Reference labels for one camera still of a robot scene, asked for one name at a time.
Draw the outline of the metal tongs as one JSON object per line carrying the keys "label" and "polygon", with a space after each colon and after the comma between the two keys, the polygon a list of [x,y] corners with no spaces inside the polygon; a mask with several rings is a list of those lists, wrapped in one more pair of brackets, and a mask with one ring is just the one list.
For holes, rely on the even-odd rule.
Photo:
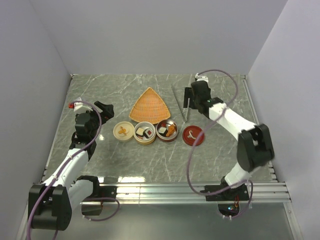
{"label": "metal tongs", "polygon": [[172,84],[171,90],[184,123],[189,123],[191,108],[190,108],[190,100],[188,97],[186,98],[186,105],[185,105],[185,87],[178,87],[176,84]]}

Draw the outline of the cream lid with orange handle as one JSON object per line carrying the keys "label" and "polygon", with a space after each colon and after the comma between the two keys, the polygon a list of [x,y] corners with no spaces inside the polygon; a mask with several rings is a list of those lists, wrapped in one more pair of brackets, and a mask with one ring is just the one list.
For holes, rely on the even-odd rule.
{"label": "cream lid with orange handle", "polygon": [[113,136],[120,142],[129,141],[134,135],[134,126],[128,121],[121,121],[113,128]]}

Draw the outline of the sushi roll green centre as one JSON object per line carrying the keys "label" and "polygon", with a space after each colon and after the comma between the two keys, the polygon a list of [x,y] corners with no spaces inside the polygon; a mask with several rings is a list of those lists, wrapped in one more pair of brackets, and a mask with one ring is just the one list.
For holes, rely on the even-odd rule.
{"label": "sushi roll green centre", "polygon": [[138,127],[135,131],[135,134],[138,135],[138,136],[143,136],[144,135],[144,132],[145,132],[145,129],[142,128],[142,127]]}

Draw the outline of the red lid with white handle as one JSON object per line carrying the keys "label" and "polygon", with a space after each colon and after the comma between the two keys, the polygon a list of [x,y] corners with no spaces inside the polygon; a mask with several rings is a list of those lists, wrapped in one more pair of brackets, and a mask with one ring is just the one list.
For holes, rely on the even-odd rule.
{"label": "red lid with white handle", "polygon": [[182,139],[187,145],[192,146],[201,132],[200,127],[189,125],[183,130]]}

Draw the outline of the orange fried shrimp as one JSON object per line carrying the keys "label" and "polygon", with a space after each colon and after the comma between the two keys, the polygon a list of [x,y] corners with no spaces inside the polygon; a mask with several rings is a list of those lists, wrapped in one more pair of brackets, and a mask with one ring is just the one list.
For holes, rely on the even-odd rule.
{"label": "orange fried shrimp", "polygon": [[176,132],[176,128],[175,128],[175,125],[174,124],[171,124],[168,126],[167,128],[167,133],[166,133],[166,137],[170,137],[171,135],[173,135],[174,133]]}

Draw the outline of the sushi roll red centre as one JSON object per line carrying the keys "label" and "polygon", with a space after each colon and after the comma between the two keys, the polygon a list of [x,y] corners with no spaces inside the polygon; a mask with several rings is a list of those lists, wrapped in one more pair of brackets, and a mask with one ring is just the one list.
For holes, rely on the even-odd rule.
{"label": "sushi roll red centre", "polygon": [[150,127],[147,127],[143,131],[143,136],[146,137],[147,139],[150,139],[153,136],[153,131]]}

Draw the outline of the sushi roll white centre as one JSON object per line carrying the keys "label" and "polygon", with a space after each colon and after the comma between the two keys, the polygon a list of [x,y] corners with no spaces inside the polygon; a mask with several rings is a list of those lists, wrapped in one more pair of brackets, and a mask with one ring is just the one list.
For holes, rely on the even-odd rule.
{"label": "sushi roll white centre", "polygon": [[161,126],[161,127],[158,129],[158,133],[159,133],[160,136],[166,137],[166,136],[167,136],[167,133],[168,133],[168,130],[167,130],[166,127]]}

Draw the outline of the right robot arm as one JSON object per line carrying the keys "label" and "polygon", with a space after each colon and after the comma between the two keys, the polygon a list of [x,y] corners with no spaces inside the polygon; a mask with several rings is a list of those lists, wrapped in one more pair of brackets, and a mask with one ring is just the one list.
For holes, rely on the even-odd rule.
{"label": "right robot arm", "polygon": [[211,125],[219,124],[237,141],[236,164],[222,179],[219,189],[213,192],[199,191],[205,197],[221,195],[233,199],[252,173],[275,157],[270,130],[265,124],[257,125],[230,109],[218,97],[211,96],[208,81],[197,80],[184,89],[183,106],[204,115]]}

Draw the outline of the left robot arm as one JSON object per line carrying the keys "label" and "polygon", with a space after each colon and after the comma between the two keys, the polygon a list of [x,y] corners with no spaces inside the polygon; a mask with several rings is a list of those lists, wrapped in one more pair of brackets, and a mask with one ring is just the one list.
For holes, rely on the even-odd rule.
{"label": "left robot arm", "polygon": [[68,107],[75,112],[71,143],[65,159],[51,176],[29,190],[29,231],[64,231],[70,224],[73,210],[84,200],[116,202],[114,196],[101,196],[98,177],[79,175],[96,150],[102,125],[114,117],[114,106],[78,98]]}

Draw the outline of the woven bamboo tray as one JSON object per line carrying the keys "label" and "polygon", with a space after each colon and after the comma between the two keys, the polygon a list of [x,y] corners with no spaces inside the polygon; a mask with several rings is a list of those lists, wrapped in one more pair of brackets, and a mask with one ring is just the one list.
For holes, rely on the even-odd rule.
{"label": "woven bamboo tray", "polygon": [[156,91],[148,87],[133,105],[129,118],[137,123],[149,122],[153,125],[171,117],[171,113]]}

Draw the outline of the red bowl silver inside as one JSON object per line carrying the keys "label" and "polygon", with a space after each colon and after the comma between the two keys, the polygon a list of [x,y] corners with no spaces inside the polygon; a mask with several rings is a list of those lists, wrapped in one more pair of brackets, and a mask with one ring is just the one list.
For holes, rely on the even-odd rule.
{"label": "red bowl silver inside", "polygon": [[[168,129],[168,126],[169,125],[175,125],[175,133],[172,134],[170,137],[163,137],[161,136],[159,133],[158,133],[158,129],[161,127],[161,124],[162,123],[166,123],[166,128]],[[156,125],[156,135],[158,136],[158,138],[163,141],[163,142],[172,142],[174,141],[177,137],[178,137],[178,125],[171,119],[165,119],[165,120],[162,120],[161,122],[159,122],[157,125]]]}

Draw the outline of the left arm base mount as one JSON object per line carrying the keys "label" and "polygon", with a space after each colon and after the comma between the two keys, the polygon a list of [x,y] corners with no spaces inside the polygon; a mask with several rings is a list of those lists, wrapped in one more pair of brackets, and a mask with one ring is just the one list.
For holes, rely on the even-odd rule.
{"label": "left arm base mount", "polygon": [[104,203],[116,203],[117,186],[103,185],[98,189],[98,193],[84,199],[81,203],[81,213],[86,217],[98,217],[103,212]]}

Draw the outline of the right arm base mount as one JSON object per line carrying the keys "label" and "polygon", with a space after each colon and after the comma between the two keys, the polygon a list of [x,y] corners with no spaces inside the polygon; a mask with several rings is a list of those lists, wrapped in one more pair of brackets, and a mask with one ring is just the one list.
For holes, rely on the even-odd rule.
{"label": "right arm base mount", "polygon": [[200,192],[205,195],[207,202],[218,202],[218,213],[223,218],[233,219],[242,215],[251,206],[253,197],[253,189],[246,184],[242,184],[237,188],[227,189],[224,192],[215,195],[210,193],[221,190],[224,186],[221,185],[205,185],[204,190]]}

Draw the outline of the aluminium front rail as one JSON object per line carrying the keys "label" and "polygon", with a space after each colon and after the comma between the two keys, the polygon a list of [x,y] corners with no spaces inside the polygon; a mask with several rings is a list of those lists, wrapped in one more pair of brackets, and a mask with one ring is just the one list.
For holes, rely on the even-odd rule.
{"label": "aluminium front rail", "polygon": [[[116,199],[121,204],[202,204],[206,202],[206,194],[201,193],[206,185],[198,184],[192,191],[186,183],[116,183],[100,184],[100,186],[116,186]],[[248,190],[251,184],[246,183]],[[289,203],[291,201],[285,183],[257,183],[252,187],[252,202],[257,203]]]}

